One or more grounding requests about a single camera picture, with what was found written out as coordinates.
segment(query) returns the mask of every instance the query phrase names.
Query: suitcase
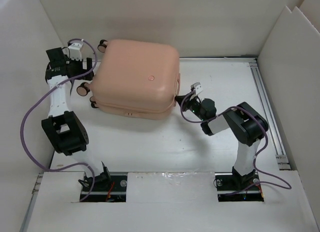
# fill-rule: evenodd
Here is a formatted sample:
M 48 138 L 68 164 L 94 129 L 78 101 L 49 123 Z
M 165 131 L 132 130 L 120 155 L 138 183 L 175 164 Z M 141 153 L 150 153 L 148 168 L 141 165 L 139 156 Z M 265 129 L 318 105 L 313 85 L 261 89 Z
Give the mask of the suitcase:
M 92 107 L 146 119 L 163 119 L 171 113 L 180 89 L 180 62 L 175 48 L 130 40 L 102 40 L 98 49 L 105 50 L 102 62 L 92 82 L 82 84 L 86 91 L 92 91 Z M 81 88 L 77 91 L 84 95 Z

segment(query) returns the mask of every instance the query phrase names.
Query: wall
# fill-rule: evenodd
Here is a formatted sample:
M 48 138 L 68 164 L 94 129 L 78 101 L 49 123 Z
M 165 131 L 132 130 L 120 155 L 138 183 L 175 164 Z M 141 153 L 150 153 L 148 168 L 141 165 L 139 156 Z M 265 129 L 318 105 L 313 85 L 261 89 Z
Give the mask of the wall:
M 46 50 L 61 46 L 39 0 L 0 0 L 0 173 L 38 173 L 20 144 L 23 115 L 47 90 Z M 25 138 L 30 151 L 48 164 L 53 149 L 41 128 L 45 101 L 28 119 Z
M 319 58 L 320 33 L 298 8 L 283 11 L 258 58 L 286 153 L 299 172 L 318 224 Z
M 285 5 L 303 0 L 40 0 L 60 39 L 168 43 L 182 57 L 258 55 Z

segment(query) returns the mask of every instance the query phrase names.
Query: white panel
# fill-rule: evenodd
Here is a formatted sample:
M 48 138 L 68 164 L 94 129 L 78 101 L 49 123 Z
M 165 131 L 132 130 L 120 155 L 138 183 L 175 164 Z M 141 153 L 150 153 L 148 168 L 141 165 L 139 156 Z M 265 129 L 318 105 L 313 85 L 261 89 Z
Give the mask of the white panel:
M 185 59 L 180 63 L 180 94 L 190 91 L 190 85 L 200 81 L 201 98 L 215 101 L 218 112 L 247 101 L 263 116 L 255 82 L 248 63 L 232 60 Z M 89 145 L 87 153 L 103 161 L 110 171 L 231 171 L 237 157 L 238 141 L 230 129 L 214 136 L 203 133 L 199 124 L 183 120 L 177 105 L 165 120 L 154 121 L 106 114 L 93 109 L 89 97 L 71 96 L 74 112 L 85 126 Z M 190 120 L 198 120 L 186 112 Z M 268 170 L 278 170 L 272 143 L 257 163 Z M 64 154 L 55 154 L 52 168 L 75 162 Z M 79 167 L 69 170 L 81 171 Z
M 39 0 L 0 0 L 0 230 L 19 231 L 39 169 L 25 155 L 19 128 L 27 109 L 48 90 L 46 49 L 61 42 Z M 31 152 L 48 164 L 53 149 L 41 129 L 44 103 L 26 124 Z
M 320 34 L 295 8 L 286 8 L 271 32 L 258 65 L 291 164 L 296 164 L 320 222 Z
M 320 31 L 320 0 L 304 0 L 300 10 L 314 27 Z
M 41 0 L 63 42 L 171 44 L 185 56 L 259 54 L 285 5 L 300 0 Z
M 218 202 L 207 174 L 176 175 L 180 185 L 164 183 L 167 178 L 157 175 L 154 179 L 147 175 L 142 183 L 139 180 L 143 178 L 135 175 L 140 174 L 129 175 L 127 189 L 132 194 L 126 203 L 72 203 L 79 200 L 81 186 L 77 180 L 83 173 L 45 173 L 27 231 L 318 231 L 294 171 L 277 173 L 292 184 L 290 191 L 262 186 L 264 202 Z M 261 179 L 275 182 L 263 175 Z M 152 198 L 157 190 L 163 193 L 160 199 Z M 184 199 L 177 198 L 178 192 Z

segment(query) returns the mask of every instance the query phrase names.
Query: purple hose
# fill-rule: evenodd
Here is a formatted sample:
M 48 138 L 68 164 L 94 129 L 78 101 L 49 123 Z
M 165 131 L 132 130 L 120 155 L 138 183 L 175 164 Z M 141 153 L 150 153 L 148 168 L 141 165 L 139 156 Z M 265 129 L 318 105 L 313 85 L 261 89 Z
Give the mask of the purple hose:
M 70 41 L 68 41 L 68 43 L 72 42 L 72 41 L 82 41 L 84 43 L 86 43 L 87 45 L 89 45 L 89 47 L 93 50 L 93 54 L 94 54 L 94 65 L 93 67 L 83 73 L 83 74 L 80 74 L 80 75 L 77 75 L 77 76 L 74 76 L 74 77 L 71 77 L 71 78 L 68 78 L 62 82 L 60 82 L 57 86 L 59 85 L 62 85 L 68 81 L 72 81 L 74 79 L 77 79 L 77 78 L 80 78 L 80 77 L 83 77 L 89 73 L 91 73 L 94 68 L 96 67 L 97 65 L 97 62 L 98 62 L 98 58 L 97 58 L 97 54 L 96 54 L 96 51 L 95 49 L 93 48 L 93 46 L 91 44 L 89 44 L 87 41 L 83 40 L 83 39 L 79 39 L 79 38 L 74 38 L 74 39 L 71 39 Z M 37 101 L 27 112 L 26 114 L 24 115 L 23 119 L 22 119 L 22 122 L 21 122 L 21 126 L 20 126 L 20 140 L 21 140 L 21 144 L 22 144 L 22 147 L 25 151 L 25 153 L 27 154 L 27 156 L 32 160 L 33 163 L 35 163 L 39 168 L 43 169 L 44 171 L 46 172 L 60 172 L 60 171 L 63 171 L 67 168 L 71 168 L 71 167 L 74 167 L 74 166 L 78 166 L 78 165 L 83 165 L 83 166 L 86 166 L 92 173 L 92 185 L 90 187 L 90 190 L 88 192 L 88 194 L 83 197 L 82 199 L 80 199 L 80 202 L 81 201 L 84 201 L 89 195 L 90 193 L 92 192 L 92 189 L 94 188 L 94 184 L 95 184 L 95 173 L 94 173 L 94 170 L 87 164 L 87 163 L 74 163 L 74 164 L 70 164 L 68 166 L 65 166 L 63 168 L 58 168 L 58 169 L 50 169 L 50 168 L 46 168 L 45 166 L 43 166 L 41 163 L 39 163 L 33 156 L 32 154 L 30 153 L 30 151 L 28 150 L 28 147 L 26 145 L 26 141 L 25 141 L 25 135 L 24 135 L 24 131 L 25 131 L 25 124 L 26 124 L 26 120 L 29 116 L 29 114 L 47 97 L 49 96 L 55 89 L 57 89 L 57 86 L 56 87 L 53 87 L 51 90 L 49 90 L 43 97 L 41 97 L 39 99 L 39 101 Z
M 180 105 L 181 115 L 182 115 L 182 117 L 183 117 L 186 121 L 188 121 L 188 122 L 190 122 L 190 123 L 205 123 L 205 122 L 210 122 L 210 121 L 218 118 L 218 117 L 219 117 L 220 115 L 222 115 L 223 113 L 229 111 L 230 109 L 238 109 L 238 110 L 241 110 L 242 112 L 246 113 L 246 114 L 258 125 L 258 127 L 261 129 L 261 131 L 262 131 L 262 133 L 263 133 L 263 135 L 264 135 L 264 137 L 265 137 L 265 144 L 264 144 L 264 146 L 263 146 L 257 153 L 255 153 L 255 155 L 254 155 L 254 159 L 253 159 L 253 167 L 254 167 L 254 169 L 255 169 L 257 172 L 260 172 L 260 173 L 262 173 L 262 174 L 265 174 L 265 175 L 274 177 L 274 178 L 276 178 L 276 179 L 279 179 L 280 181 L 284 182 L 284 183 L 287 185 L 287 187 L 285 187 L 285 186 L 282 186 L 282 185 L 279 185 L 279 184 L 276 184 L 276 183 L 272 183 L 272 182 L 268 182 L 268 181 L 259 181 L 259 182 L 256 182 L 256 183 L 253 183 L 253 184 L 249 185 L 248 187 L 246 187 L 246 188 L 244 188 L 244 189 L 242 189 L 242 190 L 235 191 L 235 192 L 232 192 L 232 193 L 228 193 L 228 194 L 225 194 L 225 195 L 235 195 L 235 194 L 238 194 L 238 193 L 240 193 L 240 192 L 242 192 L 242 191 L 248 190 L 248 189 L 251 188 L 252 186 L 256 186 L 256 185 L 259 185 L 259 184 L 262 184 L 262 183 L 274 185 L 274 186 L 277 186 L 277 187 L 280 187 L 280 188 L 284 188 L 284 189 L 292 189 L 292 186 L 291 186 L 287 181 L 285 181 L 283 178 L 280 178 L 279 176 L 276 176 L 276 175 L 271 174 L 271 173 L 264 172 L 264 171 L 262 171 L 262 170 L 260 170 L 260 169 L 257 168 L 257 166 L 256 166 L 257 156 L 258 156 L 263 150 L 265 150 L 265 148 L 268 146 L 269 139 L 268 139 L 268 136 L 267 136 L 267 133 L 266 133 L 265 129 L 264 129 L 264 128 L 262 127 L 262 125 L 257 121 L 257 119 L 256 119 L 255 117 L 253 117 L 253 115 L 252 115 L 251 113 L 249 113 L 247 110 L 245 110 L 245 109 L 243 109 L 243 108 L 241 108 L 241 107 L 232 106 L 232 107 L 229 107 L 229 108 L 227 108 L 226 110 L 224 110 L 222 113 L 216 115 L 215 117 L 210 118 L 210 119 L 207 119 L 207 120 L 204 120 L 204 121 L 191 121 L 191 120 L 188 120 L 188 119 L 184 116 L 183 104 L 184 104 L 184 102 L 186 101 L 186 99 L 187 99 L 188 97 L 190 97 L 190 96 L 191 96 L 192 94 L 194 94 L 194 93 L 195 93 L 194 91 L 191 91 L 190 93 L 188 93 L 188 94 L 183 98 L 183 100 L 182 100 L 182 102 L 181 102 L 181 105 Z

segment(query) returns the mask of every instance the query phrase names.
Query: purple cable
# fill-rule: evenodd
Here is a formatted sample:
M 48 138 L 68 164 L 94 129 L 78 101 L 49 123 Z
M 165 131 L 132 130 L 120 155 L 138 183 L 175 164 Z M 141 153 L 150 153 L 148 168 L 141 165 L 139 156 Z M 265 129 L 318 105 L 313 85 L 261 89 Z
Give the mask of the purple cable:
M 80 202 L 84 201 L 89 195 L 90 193 L 92 192 L 92 189 L 94 188 L 94 184 L 95 184 L 95 173 L 94 173 L 94 170 L 87 164 L 87 163 L 74 163 L 74 164 L 70 164 L 68 166 L 65 166 L 63 168 L 58 168 L 58 169 L 50 169 L 50 168 L 46 168 L 45 166 L 43 166 L 41 163 L 39 163 L 33 156 L 32 154 L 30 153 L 30 151 L 28 150 L 28 147 L 26 145 L 26 141 L 25 141 L 25 135 L 24 135 L 24 131 L 25 131 L 25 124 L 26 124 L 26 120 L 29 116 L 29 114 L 47 97 L 49 96 L 55 89 L 57 89 L 57 87 L 59 85 L 62 85 L 68 81 L 72 81 L 74 79 L 77 79 L 77 78 L 80 78 L 80 77 L 83 77 L 89 73 L 91 73 L 94 68 L 96 67 L 97 65 L 97 62 L 98 62 L 98 58 L 97 58 L 97 54 L 96 54 L 96 51 L 95 49 L 93 48 L 93 46 L 91 44 L 89 44 L 87 41 L 83 40 L 83 39 L 79 39 L 79 38 L 74 38 L 74 39 L 71 39 L 70 41 L 68 41 L 68 43 L 72 42 L 72 41 L 82 41 L 84 43 L 86 43 L 87 45 L 89 45 L 89 47 L 93 50 L 93 54 L 94 54 L 94 65 L 93 67 L 83 73 L 83 74 L 80 74 L 80 75 L 77 75 L 77 76 L 74 76 L 74 77 L 71 77 L 71 78 L 68 78 L 62 82 L 60 82 L 57 86 L 53 87 L 51 90 L 49 90 L 43 97 L 41 97 L 27 112 L 26 114 L 24 115 L 23 119 L 22 119 L 22 122 L 21 122 L 21 126 L 20 126 L 20 140 L 21 140 L 21 144 L 22 144 L 22 147 L 25 151 L 25 153 L 27 154 L 27 156 L 32 160 L 33 163 L 35 163 L 39 168 L 43 169 L 44 171 L 46 172 L 60 172 L 60 171 L 63 171 L 67 168 L 71 168 L 71 167 L 74 167 L 74 166 L 78 166 L 78 165 L 83 165 L 83 166 L 86 166 L 92 173 L 92 185 L 90 187 L 90 190 L 88 192 L 88 194 L 83 197 L 82 199 L 80 199 Z
M 244 189 L 242 189 L 242 190 L 235 191 L 235 192 L 232 192 L 232 193 L 228 193 L 228 194 L 225 194 L 225 195 L 235 195 L 235 194 L 238 194 L 238 193 L 240 193 L 240 192 L 242 192 L 242 191 L 246 191 L 246 190 L 248 190 L 249 188 L 251 188 L 251 187 L 253 187 L 253 186 L 257 186 L 257 185 L 262 184 L 262 183 L 274 185 L 274 186 L 277 186 L 277 187 L 280 187 L 280 188 L 284 188 L 284 189 L 292 189 L 292 186 L 291 186 L 287 181 L 285 181 L 283 178 L 280 178 L 279 176 L 276 176 L 276 175 L 271 174 L 271 173 L 264 172 L 264 171 L 262 171 L 262 170 L 260 170 L 260 169 L 257 168 L 257 166 L 256 166 L 257 156 L 258 156 L 263 150 L 265 150 L 265 148 L 268 146 L 269 139 L 268 139 L 268 136 L 267 136 L 267 133 L 266 133 L 265 129 L 264 129 L 264 128 L 262 127 L 262 125 L 257 121 L 257 119 L 256 119 L 255 117 L 253 117 L 253 115 L 252 115 L 251 113 L 249 113 L 247 110 L 245 110 L 245 109 L 243 109 L 243 108 L 241 108 L 241 107 L 232 106 L 232 107 L 229 107 L 229 108 L 227 108 L 226 110 L 224 110 L 222 113 L 216 115 L 215 117 L 210 118 L 210 119 L 207 119 L 207 120 L 204 120 L 204 121 L 191 121 L 191 120 L 188 120 L 188 119 L 184 116 L 184 114 L 183 114 L 183 109 L 182 109 L 182 107 L 183 107 L 183 104 L 184 104 L 185 100 L 186 100 L 189 96 L 191 96 L 191 94 L 193 94 L 193 93 L 194 93 L 194 91 L 191 91 L 190 93 L 188 93 L 188 94 L 183 98 L 183 100 L 182 100 L 182 102 L 181 102 L 181 105 L 180 105 L 181 115 L 182 115 L 182 117 L 183 117 L 186 121 L 188 121 L 188 122 L 190 122 L 190 123 L 210 122 L 210 121 L 218 118 L 218 117 L 219 117 L 220 115 L 222 115 L 223 113 L 229 111 L 230 109 L 239 109 L 240 111 L 246 113 L 246 114 L 258 125 L 258 127 L 261 129 L 261 131 L 262 131 L 262 133 L 263 133 L 263 135 L 264 135 L 264 137 L 265 137 L 265 144 L 264 144 L 264 146 L 263 146 L 257 153 L 255 153 L 255 155 L 254 155 L 254 159 L 253 159 L 253 167 L 254 167 L 254 169 L 255 169 L 257 172 L 260 172 L 260 173 L 262 173 L 262 174 L 265 174 L 265 175 L 274 177 L 274 178 L 276 178 L 276 179 L 279 179 L 280 181 L 284 182 L 284 183 L 287 185 L 287 187 L 285 187 L 285 186 L 282 186 L 282 185 L 279 185 L 279 184 L 276 184 L 276 183 L 272 183 L 272 182 L 268 182 L 268 181 L 259 181 L 259 182 L 256 182 L 256 183 L 253 183 L 253 184 L 249 185 L 248 187 L 246 187 L 246 188 L 244 188 Z

